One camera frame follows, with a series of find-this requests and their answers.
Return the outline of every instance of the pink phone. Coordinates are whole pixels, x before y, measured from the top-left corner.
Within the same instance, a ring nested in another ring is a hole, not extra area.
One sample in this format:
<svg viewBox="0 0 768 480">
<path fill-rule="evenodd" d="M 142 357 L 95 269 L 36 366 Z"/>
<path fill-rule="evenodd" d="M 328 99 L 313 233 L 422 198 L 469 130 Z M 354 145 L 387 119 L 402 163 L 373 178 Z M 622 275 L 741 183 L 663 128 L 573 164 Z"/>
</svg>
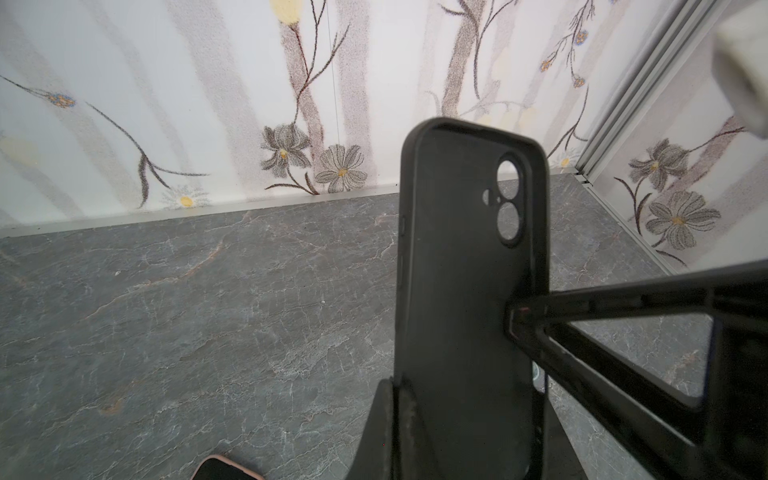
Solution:
<svg viewBox="0 0 768 480">
<path fill-rule="evenodd" d="M 264 477 L 250 471 L 221 455 L 211 455 L 203 460 L 194 471 L 191 480 L 264 480 Z"/>
</svg>

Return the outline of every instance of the black metal bracket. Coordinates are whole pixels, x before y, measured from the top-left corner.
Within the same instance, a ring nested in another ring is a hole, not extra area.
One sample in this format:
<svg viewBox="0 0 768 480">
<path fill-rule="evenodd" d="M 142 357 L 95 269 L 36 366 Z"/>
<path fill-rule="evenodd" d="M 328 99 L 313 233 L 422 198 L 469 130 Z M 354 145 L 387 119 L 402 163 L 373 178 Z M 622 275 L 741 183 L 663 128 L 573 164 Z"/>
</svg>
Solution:
<svg viewBox="0 0 768 480">
<path fill-rule="evenodd" d="M 692 312 L 713 319 L 700 399 L 568 325 Z M 768 261 L 532 297 L 507 331 L 657 478 L 766 478 Z"/>
</svg>

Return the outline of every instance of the wall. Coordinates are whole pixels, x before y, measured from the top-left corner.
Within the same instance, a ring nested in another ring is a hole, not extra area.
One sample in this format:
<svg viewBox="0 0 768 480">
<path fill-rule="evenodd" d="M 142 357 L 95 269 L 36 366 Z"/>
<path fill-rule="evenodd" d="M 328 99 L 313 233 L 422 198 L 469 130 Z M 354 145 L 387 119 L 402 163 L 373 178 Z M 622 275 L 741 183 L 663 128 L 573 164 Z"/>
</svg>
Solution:
<svg viewBox="0 0 768 480">
<path fill-rule="evenodd" d="M 678 4 L 0 0 L 0 227 L 396 184 L 438 114 L 573 164 Z"/>
<path fill-rule="evenodd" d="M 724 17 L 751 2 L 726 3 Z M 691 46 L 594 180 L 678 271 L 768 257 L 768 141 L 733 116 L 710 75 L 712 44 L 709 30 Z"/>
</svg>

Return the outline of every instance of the marble pattern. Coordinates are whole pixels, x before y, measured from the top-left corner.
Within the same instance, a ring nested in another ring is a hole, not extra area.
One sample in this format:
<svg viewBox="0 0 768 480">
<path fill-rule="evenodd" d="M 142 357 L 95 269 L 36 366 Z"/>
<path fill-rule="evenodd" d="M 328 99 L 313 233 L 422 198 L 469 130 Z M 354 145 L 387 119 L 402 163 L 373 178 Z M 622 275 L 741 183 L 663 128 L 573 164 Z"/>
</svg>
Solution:
<svg viewBox="0 0 768 480">
<path fill-rule="evenodd" d="M 573 177 L 551 198 L 553 288 L 662 275 Z M 392 371 L 397 210 L 384 195 L 0 240 L 0 477 L 189 478 L 222 453 L 269 480 L 343 478 Z M 660 376 L 699 348 L 590 333 L 664 357 Z M 554 393 L 590 478 L 642 478 Z"/>
</svg>

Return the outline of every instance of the gray flower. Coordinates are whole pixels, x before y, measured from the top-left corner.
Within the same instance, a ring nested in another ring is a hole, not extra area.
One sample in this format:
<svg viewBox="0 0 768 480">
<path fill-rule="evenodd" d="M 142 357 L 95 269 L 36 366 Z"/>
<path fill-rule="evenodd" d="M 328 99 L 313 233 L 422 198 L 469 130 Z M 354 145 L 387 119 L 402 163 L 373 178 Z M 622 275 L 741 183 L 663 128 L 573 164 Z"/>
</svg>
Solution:
<svg viewBox="0 0 768 480">
<path fill-rule="evenodd" d="M 299 168 L 310 166 L 310 161 L 301 151 L 309 147 L 310 140 L 295 124 L 278 125 L 274 130 L 264 127 L 262 148 L 275 152 L 269 160 L 261 162 L 264 170 L 272 169 L 275 177 L 285 178 L 288 164 Z"/>
<path fill-rule="evenodd" d="M 315 180 L 321 184 L 329 184 L 329 194 L 361 188 L 366 184 L 368 174 L 355 169 L 360 166 L 362 160 L 358 145 L 353 145 L 349 151 L 345 151 L 341 145 L 331 145 L 320 155 L 320 161 L 327 170 L 315 175 Z"/>
<path fill-rule="evenodd" d="M 686 160 L 690 152 L 680 145 L 670 145 L 669 138 L 664 138 L 653 148 L 649 148 L 647 152 L 650 160 L 632 159 L 629 162 L 629 166 L 632 168 L 629 178 L 633 182 L 637 183 L 648 177 L 654 188 L 662 191 L 667 185 L 667 176 L 682 177 L 685 174 Z"/>
<path fill-rule="evenodd" d="M 696 192 L 675 192 L 669 204 L 653 202 L 648 207 L 658 218 L 649 220 L 645 227 L 651 233 L 664 235 L 672 248 L 683 250 L 696 246 L 691 230 L 706 232 L 715 227 L 720 212 L 713 208 L 702 208 L 706 202 Z"/>
</svg>

